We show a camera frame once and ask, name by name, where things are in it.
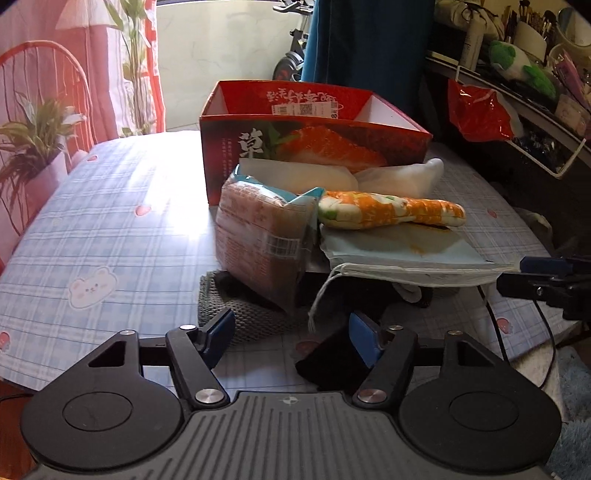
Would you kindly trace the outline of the grey knitted cloth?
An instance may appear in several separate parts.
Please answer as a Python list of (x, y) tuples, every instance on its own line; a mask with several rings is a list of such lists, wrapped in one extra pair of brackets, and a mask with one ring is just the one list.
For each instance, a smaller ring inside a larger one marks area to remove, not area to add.
[(226, 309), (235, 314), (232, 346), (291, 333), (308, 325), (307, 309), (287, 314), (228, 272), (206, 272), (200, 277), (197, 293), (198, 326), (204, 326)]

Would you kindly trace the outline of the white spray bottle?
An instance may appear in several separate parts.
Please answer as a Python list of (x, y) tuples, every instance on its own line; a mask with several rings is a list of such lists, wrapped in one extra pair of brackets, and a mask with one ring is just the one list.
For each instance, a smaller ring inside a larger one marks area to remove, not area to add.
[(467, 30), (464, 48), (460, 59), (460, 65), (462, 67), (468, 70), (476, 69), (485, 32), (485, 20), (480, 15), (473, 17)]

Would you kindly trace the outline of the orange floral cloth doll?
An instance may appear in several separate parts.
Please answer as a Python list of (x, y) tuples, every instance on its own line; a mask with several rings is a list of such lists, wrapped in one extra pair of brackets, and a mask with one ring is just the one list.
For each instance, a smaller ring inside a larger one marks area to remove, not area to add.
[(418, 223), (459, 227), (467, 221), (464, 208), (437, 199), (413, 199), (356, 191), (327, 191), (318, 202), (318, 221), (341, 230)]

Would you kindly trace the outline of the red strawberry cardboard box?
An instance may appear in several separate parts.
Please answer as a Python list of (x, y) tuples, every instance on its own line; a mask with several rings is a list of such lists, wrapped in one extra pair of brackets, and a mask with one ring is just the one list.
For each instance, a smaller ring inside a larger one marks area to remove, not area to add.
[(381, 96), (327, 84), (223, 80), (199, 127), (207, 200), (242, 159), (342, 166), (353, 173), (424, 160), (431, 134)]

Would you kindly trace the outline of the purple tissue pack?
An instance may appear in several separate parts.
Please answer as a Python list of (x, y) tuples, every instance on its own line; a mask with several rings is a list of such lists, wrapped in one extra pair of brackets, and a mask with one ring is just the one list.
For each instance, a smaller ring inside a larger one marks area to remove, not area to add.
[(584, 93), (583, 82), (581, 81), (572, 58), (567, 52), (558, 54), (554, 71), (571, 96), (576, 99), (582, 107), (589, 110), (590, 104)]

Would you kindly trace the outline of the light blue folded cloth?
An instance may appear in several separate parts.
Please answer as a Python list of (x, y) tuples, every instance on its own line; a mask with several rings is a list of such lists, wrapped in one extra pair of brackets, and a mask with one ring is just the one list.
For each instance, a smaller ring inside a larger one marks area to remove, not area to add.
[(332, 266), (353, 263), (455, 268), (491, 264), (448, 228), (405, 223), (356, 231), (322, 225), (321, 235), (321, 249)]

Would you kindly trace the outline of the packaged bread bag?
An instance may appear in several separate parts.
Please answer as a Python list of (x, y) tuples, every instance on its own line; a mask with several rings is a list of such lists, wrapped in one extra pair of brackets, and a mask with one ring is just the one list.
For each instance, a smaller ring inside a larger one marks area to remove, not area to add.
[(325, 190), (294, 194), (232, 173), (215, 215), (215, 253), (223, 270), (290, 313), (311, 256), (318, 201)]

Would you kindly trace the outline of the black cloth piece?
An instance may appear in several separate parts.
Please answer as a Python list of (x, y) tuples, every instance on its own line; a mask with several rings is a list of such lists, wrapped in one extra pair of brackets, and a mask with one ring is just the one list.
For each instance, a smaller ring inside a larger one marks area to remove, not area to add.
[(295, 369), (301, 378), (315, 385), (318, 392), (339, 391), (349, 397), (356, 393), (370, 373), (370, 368), (349, 339), (346, 326), (297, 361)]

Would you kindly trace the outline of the blue curtain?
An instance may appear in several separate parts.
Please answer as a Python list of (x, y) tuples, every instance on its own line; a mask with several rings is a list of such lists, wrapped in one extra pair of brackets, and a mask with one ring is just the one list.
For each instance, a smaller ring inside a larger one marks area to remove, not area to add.
[(315, 2), (301, 80), (370, 90), (409, 111), (434, 11), (426, 0)]

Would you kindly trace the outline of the pink printed backdrop cloth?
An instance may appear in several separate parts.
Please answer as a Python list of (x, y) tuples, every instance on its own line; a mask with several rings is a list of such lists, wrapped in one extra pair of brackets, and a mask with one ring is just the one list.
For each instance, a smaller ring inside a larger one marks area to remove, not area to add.
[(164, 129), (155, 2), (2, 2), (1, 261), (95, 145)]

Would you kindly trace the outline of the red plastic bag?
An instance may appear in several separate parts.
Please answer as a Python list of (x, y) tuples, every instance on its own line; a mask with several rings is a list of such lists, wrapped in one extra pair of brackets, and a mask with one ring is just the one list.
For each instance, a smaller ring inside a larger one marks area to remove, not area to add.
[(513, 141), (525, 135), (517, 111), (495, 89), (450, 79), (448, 109), (451, 123), (469, 142)]

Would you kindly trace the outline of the white drawstring pouch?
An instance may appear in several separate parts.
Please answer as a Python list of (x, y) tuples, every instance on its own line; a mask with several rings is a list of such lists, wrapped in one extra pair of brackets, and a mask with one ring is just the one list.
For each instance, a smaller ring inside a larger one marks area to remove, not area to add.
[(477, 287), (494, 283), (506, 272), (518, 272), (519, 262), (511, 264), (441, 264), (437, 266), (397, 266), (342, 263), (332, 269), (328, 280), (322, 284), (308, 311), (308, 330), (315, 332), (315, 314), (318, 305), (328, 289), (329, 283), (342, 277), (353, 277), (370, 280), (387, 281), (401, 285), (414, 285), (430, 288), (464, 288)]

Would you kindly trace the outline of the white sock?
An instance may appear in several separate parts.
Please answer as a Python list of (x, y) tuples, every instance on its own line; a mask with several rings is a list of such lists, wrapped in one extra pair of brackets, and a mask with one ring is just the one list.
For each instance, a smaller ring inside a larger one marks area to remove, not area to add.
[(356, 173), (363, 192), (408, 198), (428, 198), (442, 179), (445, 165), (432, 158), (424, 163), (370, 168)]

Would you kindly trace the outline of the beige drawstring bag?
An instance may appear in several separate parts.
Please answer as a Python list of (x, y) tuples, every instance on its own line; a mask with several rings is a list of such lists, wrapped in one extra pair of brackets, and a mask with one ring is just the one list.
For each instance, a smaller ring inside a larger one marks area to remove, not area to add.
[(463, 31), (468, 31), (473, 19), (482, 20), (485, 26), (484, 37), (488, 41), (505, 38), (505, 28), (500, 17), (482, 6), (480, 1), (437, 1), (435, 17), (438, 21)]

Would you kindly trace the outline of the green white plush toy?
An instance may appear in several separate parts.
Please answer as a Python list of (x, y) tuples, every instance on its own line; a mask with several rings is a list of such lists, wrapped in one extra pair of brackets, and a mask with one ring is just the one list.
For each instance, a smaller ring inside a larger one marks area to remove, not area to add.
[(525, 83), (550, 100), (557, 99), (557, 91), (552, 81), (519, 47), (507, 42), (492, 41), (489, 46), (489, 58), (491, 66), (505, 80)]

